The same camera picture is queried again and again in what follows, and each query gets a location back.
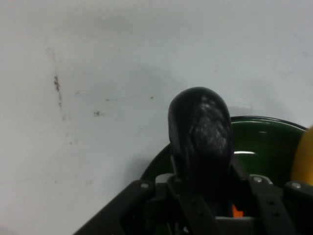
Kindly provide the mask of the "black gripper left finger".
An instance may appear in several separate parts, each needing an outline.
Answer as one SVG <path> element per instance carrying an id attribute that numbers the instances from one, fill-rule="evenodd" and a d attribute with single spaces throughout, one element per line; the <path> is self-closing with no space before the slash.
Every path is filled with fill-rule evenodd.
<path id="1" fill-rule="evenodd" d="M 216 220 L 201 193 L 214 161 L 157 155 L 83 225 L 78 235 L 214 235 Z"/>

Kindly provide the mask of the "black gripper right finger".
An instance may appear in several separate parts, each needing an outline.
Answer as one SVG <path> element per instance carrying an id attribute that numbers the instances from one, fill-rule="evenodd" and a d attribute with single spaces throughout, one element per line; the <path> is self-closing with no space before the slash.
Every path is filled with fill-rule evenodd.
<path id="1" fill-rule="evenodd" d="M 248 174 L 234 160 L 231 196 L 235 207 L 256 219 L 256 235 L 311 235 L 313 233 L 313 187 L 289 181 L 280 188 L 263 175 Z"/>

